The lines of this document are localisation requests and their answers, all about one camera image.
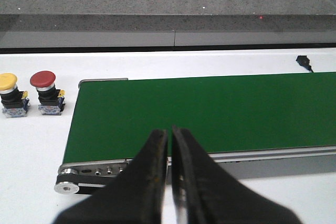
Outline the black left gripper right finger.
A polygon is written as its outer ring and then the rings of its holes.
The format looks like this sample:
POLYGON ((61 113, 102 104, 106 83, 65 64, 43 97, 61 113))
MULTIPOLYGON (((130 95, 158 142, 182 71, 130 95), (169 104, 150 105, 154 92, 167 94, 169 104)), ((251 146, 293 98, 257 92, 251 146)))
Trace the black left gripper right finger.
POLYGON ((222 169, 188 129, 173 127, 172 190, 177 223, 301 223, 290 209, 222 169))

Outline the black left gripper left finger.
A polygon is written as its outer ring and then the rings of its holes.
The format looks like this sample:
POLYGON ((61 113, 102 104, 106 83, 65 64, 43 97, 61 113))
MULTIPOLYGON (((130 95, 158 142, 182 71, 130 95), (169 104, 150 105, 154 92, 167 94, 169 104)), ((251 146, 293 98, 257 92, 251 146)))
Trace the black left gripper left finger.
POLYGON ((65 209, 55 223, 161 223, 167 132, 153 130, 127 168, 89 198, 65 209))

